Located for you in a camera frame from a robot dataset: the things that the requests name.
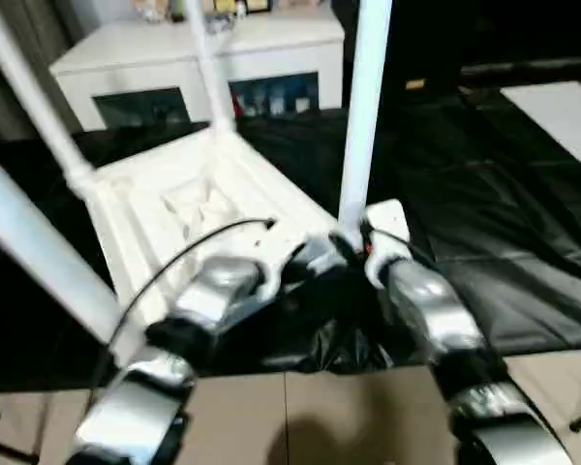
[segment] black tarp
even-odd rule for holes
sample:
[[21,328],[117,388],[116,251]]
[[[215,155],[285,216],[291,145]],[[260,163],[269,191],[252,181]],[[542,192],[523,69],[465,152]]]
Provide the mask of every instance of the black tarp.
[[[124,129],[77,142],[100,166],[193,130]],[[246,120],[239,132],[336,214],[343,110]],[[2,144],[0,164],[108,279],[86,209],[45,146]],[[413,243],[435,258],[503,354],[581,348],[581,165],[499,93],[420,97],[389,114],[369,202],[392,197],[405,206]],[[0,389],[83,387],[99,351],[0,251]],[[263,312],[232,336],[212,373],[357,373],[409,363],[412,351],[350,271]]]

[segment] beige floor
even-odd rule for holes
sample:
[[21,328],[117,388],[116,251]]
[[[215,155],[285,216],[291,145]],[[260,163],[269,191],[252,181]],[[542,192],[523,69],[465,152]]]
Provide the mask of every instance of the beige floor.
[[[509,365],[581,465],[581,434],[567,430],[581,413],[581,352],[517,357]],[[64,463],[84,397],[80,391],[53,394],[43,465]],[[41,398],[0,395],[1,441],[33,447]],[[195,421],[179,464],[453,463],[445,406],[423,368],[203,380],[188,410]],[[0,465],[12,464],[0,459]]]

